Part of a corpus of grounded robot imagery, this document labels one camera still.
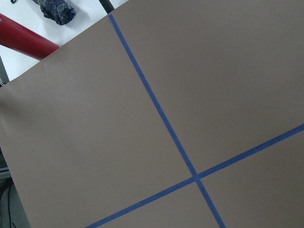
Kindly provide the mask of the red cylinder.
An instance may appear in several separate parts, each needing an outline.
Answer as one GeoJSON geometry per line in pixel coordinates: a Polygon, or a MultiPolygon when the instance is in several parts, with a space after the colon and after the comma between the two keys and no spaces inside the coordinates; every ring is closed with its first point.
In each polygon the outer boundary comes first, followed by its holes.
{"type": "Polygon", "coordinates": [[[37,60],[42,60],[59,46],[21,24],[0,15],[0,44],[37,60]]]}

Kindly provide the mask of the dark blue cloth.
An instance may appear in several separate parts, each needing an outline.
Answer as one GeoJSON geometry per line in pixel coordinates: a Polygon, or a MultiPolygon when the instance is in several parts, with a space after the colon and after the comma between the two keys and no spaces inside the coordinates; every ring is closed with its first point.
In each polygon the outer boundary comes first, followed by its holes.
{"type": "Polygon", "coordinates": [[[33,0],[47,19],[55,21],[58,25],[66,25],[76,15],[75,9],[65,0],[33,0]]]}

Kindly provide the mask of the black tripod rod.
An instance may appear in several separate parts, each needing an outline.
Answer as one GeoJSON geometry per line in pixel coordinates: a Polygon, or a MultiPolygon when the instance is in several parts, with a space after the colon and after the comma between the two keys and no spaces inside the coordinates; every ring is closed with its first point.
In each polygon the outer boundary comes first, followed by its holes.
{"type": "Polygon", "coordinates": [[[99,0],[99,2],[107,14],[111,13],[115,9],[110,0],[99,0]]]}

